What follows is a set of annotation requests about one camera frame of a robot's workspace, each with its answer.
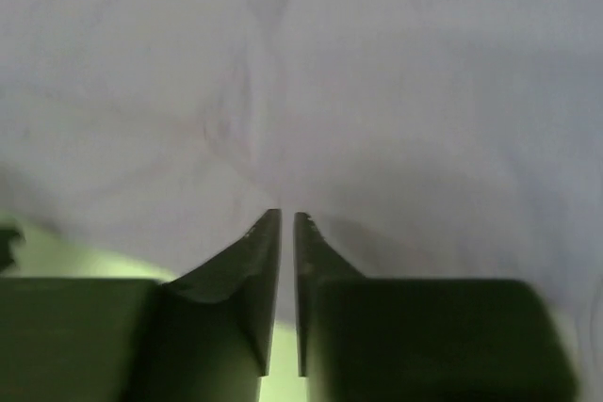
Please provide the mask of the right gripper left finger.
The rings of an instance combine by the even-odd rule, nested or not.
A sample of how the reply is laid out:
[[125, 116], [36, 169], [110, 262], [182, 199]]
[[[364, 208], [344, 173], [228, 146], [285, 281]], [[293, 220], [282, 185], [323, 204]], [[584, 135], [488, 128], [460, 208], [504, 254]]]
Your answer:
[[281, 212], [178, 279], [3, 277], [5, 401], [255, 401]]

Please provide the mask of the lilac t shirt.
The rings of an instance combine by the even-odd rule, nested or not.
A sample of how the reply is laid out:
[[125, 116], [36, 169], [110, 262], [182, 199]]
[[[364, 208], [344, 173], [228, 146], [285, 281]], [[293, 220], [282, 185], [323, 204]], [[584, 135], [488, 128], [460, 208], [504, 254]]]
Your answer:
[[1, 208], [174, 272], [262, 211], [499, 275], [602, 397], [602, 0], [1, 0]]

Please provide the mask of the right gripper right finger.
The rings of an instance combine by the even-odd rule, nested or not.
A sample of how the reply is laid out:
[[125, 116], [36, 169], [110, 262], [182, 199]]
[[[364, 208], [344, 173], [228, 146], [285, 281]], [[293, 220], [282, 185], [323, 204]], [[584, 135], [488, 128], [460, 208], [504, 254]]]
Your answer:
[[379, 279], [294, 219], [299, 372], [312, 401], [575, 401], [553, 318], [514, 279]]

